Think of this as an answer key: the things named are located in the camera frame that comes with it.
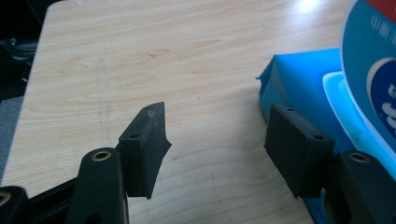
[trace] gray floor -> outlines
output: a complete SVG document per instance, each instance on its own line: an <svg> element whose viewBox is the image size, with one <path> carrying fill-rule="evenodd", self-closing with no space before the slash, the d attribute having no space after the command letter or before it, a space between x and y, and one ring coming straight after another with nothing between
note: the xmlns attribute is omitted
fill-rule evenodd
<svg viewBox="0 0 396 224"><path fill-rule="evenodd" d="M22 101L23 97L17 97L2 101L0 104L0 185L3 180Z"/></svg>

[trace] wood grain surface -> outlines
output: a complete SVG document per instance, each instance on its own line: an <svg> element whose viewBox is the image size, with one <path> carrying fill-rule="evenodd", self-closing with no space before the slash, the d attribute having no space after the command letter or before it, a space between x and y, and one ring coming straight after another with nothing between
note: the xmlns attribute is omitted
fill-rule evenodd
<svg viewBox="0 0 396 224"><path fill-rule="evenodd" d="M64 1L45 20L3 185L30 197L165 102L173 144L132 223L312 223L263 147L255 79L274 54L337 47L345 0Z"/></svg>

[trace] metal screw hole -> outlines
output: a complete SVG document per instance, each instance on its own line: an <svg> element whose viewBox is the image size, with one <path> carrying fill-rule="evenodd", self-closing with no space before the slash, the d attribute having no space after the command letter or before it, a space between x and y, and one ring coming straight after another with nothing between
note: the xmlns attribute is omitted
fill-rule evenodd
<svg viewBox="0 0 396 224"><path fill-rule="evenodd" d="M0 206L7 203L11 198L11 193L6 191L0 191Z"/></svg>
<svg viewBox="0 0 396 224"><path fill-rule="evenodd" d="M347 155L349 156L350 159L356 162L360 162L360 163L370 162L370 159L368 157L364 156L363 154L360 154L359 152L349 152Z"/></svg>
<svg viewBox="0 0 396 224"><path fill-rule="evenodd" d="M92 160L93 161L104 161L107 160L111 156L111 152L109 151L99 151L93 154Z"/></svg>

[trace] wooden table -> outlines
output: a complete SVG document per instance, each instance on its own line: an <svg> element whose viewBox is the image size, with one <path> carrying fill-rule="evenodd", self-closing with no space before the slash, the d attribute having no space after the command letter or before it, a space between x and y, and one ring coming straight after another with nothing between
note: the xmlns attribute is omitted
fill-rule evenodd
<svg viewBox="0 0 396 224"><path fill-rule="evenodd" d="M337 47L345 0L65 1L49 8L3 185L29 196L165 102L173 144L133 223L310 223L263 147L273 54Z"/></svg>

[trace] black mechanical part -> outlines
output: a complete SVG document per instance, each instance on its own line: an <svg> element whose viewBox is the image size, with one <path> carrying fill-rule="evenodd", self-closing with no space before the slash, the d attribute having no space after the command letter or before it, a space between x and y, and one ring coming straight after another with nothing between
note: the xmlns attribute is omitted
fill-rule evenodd
<svg viewBox="0 0 396 224"><path fill-rule="evenodd" d="M117 149L99 148L85 155L78 178L31 199L23 188L0 188L0 224L66 223L66 218L67 223L129 223L125 191L150 198L170 146L164 103L146 106L121 136Z"/></svg>
<svg viewBox="0 0 396 224"><path fill-rule="evenodd" d="M358 150L332 156L332 146L292 108L272 105L265 147L294 196L325 189L328 223L396 223L396 182L382 164Z"/></svg>
<svg viewBox="0 0 396 224"><path fill-rule="evenodd" d="M23 188L9 186L0 188L0 223L28 223L31 207Z"/></svg>
<svg viewBox="0 0 396 224"><path fill-rule="evenodd" d="M128 223L120 153L96 149L81 161L66 223Z"/></svg>
<svg viewBox="0 0 396 224"><path fill-rule="evenodd" d="M396 222L396 183L375 157L342 151L334 169L350 209L350 223Z"/></svg>
<svg viewBox="0 0 396 224"><path fill-rule="evenodd" d="M163 157L170 146L165 133L164 103L144 107L120 136L117 145L129 197L151 198Z"/></svg>
<svg viewBox="0 0 396 224"><path fill-rule="evenodd" d="M272 105L265 148L294 197L316 198L322 186L320 167L334 141L297 111Z"/></svg>
<svg viewBox="0 0 396 224"><path fill-rule="evenodd" d="M29 199L34 214L32 223L64 223L75 182L73 178Z"/></svg>

